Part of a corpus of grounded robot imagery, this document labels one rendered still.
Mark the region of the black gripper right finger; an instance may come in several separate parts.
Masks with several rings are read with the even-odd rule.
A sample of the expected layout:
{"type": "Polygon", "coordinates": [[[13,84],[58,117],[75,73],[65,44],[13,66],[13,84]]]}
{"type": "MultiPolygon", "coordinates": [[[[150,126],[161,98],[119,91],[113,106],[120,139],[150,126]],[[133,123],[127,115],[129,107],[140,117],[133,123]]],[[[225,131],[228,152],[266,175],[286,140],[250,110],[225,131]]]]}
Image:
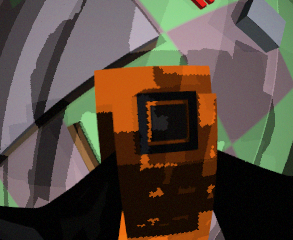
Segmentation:
{"type": "Polygon", "coordinates": [[[217,149],[214,215],[225,240],[286,240],[293,232],[293,176],[217,149]]]}

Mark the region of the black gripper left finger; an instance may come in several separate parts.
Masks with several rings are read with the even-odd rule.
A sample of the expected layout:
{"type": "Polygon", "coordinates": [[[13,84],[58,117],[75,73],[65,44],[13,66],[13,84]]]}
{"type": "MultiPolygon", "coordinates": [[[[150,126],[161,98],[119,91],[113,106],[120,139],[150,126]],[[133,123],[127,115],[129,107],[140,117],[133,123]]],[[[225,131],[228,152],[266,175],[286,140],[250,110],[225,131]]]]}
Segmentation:
{"type": "Polygon", "coordinates": [[[45,207],[0,205],[0,240],[119,240],[117,152],[45,207]]]}

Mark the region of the grey cube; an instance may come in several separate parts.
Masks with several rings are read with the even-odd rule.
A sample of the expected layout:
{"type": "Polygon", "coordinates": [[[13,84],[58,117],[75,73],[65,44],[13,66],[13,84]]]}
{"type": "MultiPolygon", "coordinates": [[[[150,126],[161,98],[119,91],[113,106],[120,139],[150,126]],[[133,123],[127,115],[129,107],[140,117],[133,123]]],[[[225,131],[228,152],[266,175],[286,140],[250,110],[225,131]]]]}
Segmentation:
{"type": "Polygon", "coordinates": [[[286,21],[265,0],[247,0],[235,23],[263,52],[281,47],[285,25],[286,21]]]}

